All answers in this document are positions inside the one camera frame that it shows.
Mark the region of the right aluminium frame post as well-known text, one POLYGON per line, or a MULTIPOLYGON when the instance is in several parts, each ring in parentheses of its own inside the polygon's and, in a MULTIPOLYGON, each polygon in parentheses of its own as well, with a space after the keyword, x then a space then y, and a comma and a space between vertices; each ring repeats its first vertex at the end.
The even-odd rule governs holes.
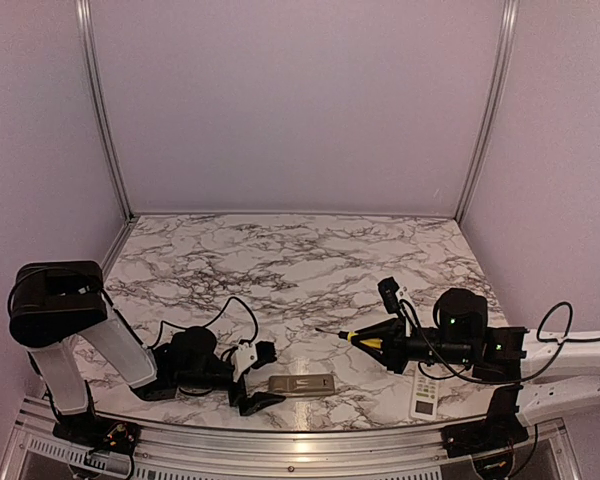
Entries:
POLYGON ((470 156, 467 174, 465 176, 454 214, 454 220, 458 225, 461 225, 464 222, 469 212, 471 201, 479 181, 479 176, 485 165, 498 109, 506 87, 514 46, 515 30, 519 15, 519 6, 520 2, 518 0, 506 0, 503 3, 495 59, 491 80, 489 82, 487 99, 478 128, 476 140, 470 156))

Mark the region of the yellow handle screwdriver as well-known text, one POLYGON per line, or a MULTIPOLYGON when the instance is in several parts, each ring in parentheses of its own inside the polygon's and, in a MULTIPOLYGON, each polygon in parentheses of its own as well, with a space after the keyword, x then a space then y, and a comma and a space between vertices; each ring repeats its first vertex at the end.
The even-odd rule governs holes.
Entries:
POLYGON ((364 339, 362 339, 357 332, 347 332, 347 331, 335 332, 335 331, 324 330, 324 329, 318 328, 318 327, 315 328, 315 331, 318 333, 322 333, 322 334, 335 335, 342 340, 346 340, 348 343, 350 343, 352 345, 357 345, 357 346, 361 345, 361 346, 368 347, 368 348, 371 348, 374 350, 382 349, 382 340, 381 339, 379 339, 379 338, 364 338, 364 339))

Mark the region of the left aluminium frame post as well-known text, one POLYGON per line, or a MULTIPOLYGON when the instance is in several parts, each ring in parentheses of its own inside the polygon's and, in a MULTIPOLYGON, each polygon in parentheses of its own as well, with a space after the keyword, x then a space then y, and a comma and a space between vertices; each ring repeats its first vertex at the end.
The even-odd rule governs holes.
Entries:
POLYGON ((75 2, 79 36, 82 44, 86 77, 95 115, 96 127, 103 148, 105 163, 110 175, 114 196, 121 215, 126 223, 134 219, 129 196, 123 179, 111 125, 107 113, 104 90, 98 64, 95 32, 92 20, 91 2, 75 2))

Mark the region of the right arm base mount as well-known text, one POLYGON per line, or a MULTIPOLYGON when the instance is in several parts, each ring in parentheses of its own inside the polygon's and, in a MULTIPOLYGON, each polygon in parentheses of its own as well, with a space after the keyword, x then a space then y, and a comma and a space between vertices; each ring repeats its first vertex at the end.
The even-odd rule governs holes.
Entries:
POLYGON ((526 441, 527 428, 517 417, 521 390, 521 385, 499 387, 493 392, 484 418, 443 427, 441 436, 448 457, 488 452, 526 441))

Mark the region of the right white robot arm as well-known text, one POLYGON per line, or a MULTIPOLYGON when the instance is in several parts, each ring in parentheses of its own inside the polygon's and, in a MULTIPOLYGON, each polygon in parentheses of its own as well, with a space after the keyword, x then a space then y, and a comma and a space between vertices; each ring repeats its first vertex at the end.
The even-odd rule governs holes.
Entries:
POLYGON ((392 278, 378 285, 392 317, 339 336, 387 370, 401 374, 409 362, 439 364, 452 377, 488 386, 519 385, 538 378, 600 373, 600 334, 561 335, 523 327, 490 327, 487 300, 470 290, 451 288, 433 307, 432 327, 424 327, 413 305, 392 278))

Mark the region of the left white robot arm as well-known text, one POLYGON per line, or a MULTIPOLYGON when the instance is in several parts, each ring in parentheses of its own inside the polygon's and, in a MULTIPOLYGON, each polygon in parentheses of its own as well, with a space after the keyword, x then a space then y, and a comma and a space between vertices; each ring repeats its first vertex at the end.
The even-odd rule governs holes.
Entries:
POLYGON ((177 394, 224 391, 240 415, 280 404, 284 396, 248 393, 246 376, 277 359, 275 346, 241 339, 225 356, 215 350, 209 325, 179 327, 168 342, 146 345, 104 288, 94 261, 29 263, 20 268, 7 299, 9 331, 44 380, 66 426, 86 445, 105 438, 106 423, 93 413, 91 396, 74 358, 71 340, 85 339, 144 402, 177 394))

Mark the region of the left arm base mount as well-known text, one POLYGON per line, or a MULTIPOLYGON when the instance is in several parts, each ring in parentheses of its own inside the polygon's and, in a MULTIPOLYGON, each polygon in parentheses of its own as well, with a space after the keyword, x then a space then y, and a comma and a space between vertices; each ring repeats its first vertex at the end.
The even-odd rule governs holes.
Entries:
POLYGON ((134 422, 98 415, 90 392, 84 412, 62 414, 53 399, 50 400, 50 406, 56 419, 53 428, 55 437, 89 447, 94 452, 107 451, 128 456, 134 454, 140 426, 134 422))

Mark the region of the aluminium frame post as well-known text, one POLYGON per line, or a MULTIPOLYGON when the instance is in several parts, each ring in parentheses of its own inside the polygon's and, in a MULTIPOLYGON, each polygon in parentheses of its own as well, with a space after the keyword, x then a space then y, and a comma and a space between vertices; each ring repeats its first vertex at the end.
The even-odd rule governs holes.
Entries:
POLYGON ((104 90, 98 64, 95 32, 92 20, 91 2, 75 2, 79 36, 82 44, 86 77, 95 115, 96 127, 103 148, 105 163, 110 175, 114 196, 121 215, 126 223, 134 219, 129 196, 123 179, 111 125, 107 113, 104 90))
POLYGON ((478 128, 476 140, 470 156, 467 174, 465 176, 454 214, 454 220, 458 225, 461 225, 464 222, 469 212, 471 201, 479 181, 479 176, 485 165, 498 109, 506 87, 514 46, 515 30, 519 15, 519 6, 520 2, 518 0, 506 0, 503 3, 495 59, 491 80, 489 82, 487 99, 478 128))

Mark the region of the front aluminium table rail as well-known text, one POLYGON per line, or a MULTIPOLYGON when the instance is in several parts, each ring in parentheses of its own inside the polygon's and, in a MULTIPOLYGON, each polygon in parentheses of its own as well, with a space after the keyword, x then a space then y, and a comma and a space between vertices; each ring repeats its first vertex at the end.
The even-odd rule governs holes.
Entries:
POLYGON ((448 456, 444 424, 369 430, 285 431, 211 428, 135 419, 132 458, 53 436, 48 404, 27 398, 17 414, 1 479, 474 479, 478 467, 511 461, 520 479, 578 479, 562 421, 530 428, 501 449, 448 456))

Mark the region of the white remote control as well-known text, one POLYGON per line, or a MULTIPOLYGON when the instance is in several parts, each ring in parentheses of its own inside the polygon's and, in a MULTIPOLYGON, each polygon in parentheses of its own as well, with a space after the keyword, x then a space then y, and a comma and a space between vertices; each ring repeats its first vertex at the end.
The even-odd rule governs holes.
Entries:
POLYGON ((268 392, 290 397, 324 397, 335 393, 331 374, 276 375, 268 382, 268 392))
POLYGON ((433 380, 418 369, 415 369, 412 396, 410 404, 410 417, 416 420, 434 422, 437 418, 438 381, 433 380))

